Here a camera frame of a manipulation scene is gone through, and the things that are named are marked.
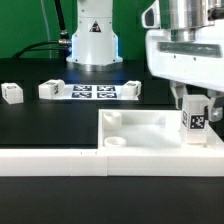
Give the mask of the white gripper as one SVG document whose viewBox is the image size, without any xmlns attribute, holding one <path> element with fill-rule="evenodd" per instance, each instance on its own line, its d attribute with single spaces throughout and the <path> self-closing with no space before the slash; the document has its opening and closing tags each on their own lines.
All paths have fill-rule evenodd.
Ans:
<svg viewBox="0 0 224 224">
<path fill-rule="evenodd" d="M 148 68 L 172 80 L 177 109 L 185 84 L 224 92 L 224 0 L 154 0 L 142 26 Z"/>
</svg>

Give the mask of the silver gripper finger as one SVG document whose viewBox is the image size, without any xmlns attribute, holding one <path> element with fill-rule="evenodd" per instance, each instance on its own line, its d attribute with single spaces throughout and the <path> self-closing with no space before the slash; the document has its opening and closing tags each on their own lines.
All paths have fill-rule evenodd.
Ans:
<svg viewBox="0 0 224 224">
<path fill-rule="evenodd" d="M 224 115 L 224 92 L 208 90 L 208 120 L 211 122 L 220 121 Z"/>
</svg>

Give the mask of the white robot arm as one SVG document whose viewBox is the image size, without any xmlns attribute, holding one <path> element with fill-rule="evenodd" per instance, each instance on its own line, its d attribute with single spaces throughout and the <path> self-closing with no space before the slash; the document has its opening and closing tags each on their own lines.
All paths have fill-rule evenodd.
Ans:
<svg viewBox="0 0 224 224">
<path fill-rule="evenodd" d="M 77 0 L 78 27 L 67 62 L 103 71 L 122 62 L 113 32 L 113 0 Z M 141 15 L 147 65 L 168 79 L 179 100 L 187 85 L 208 90 L 208 119 L 224 116 L 224 5 L 222 0 L 154 0 Z"/>
</svg>

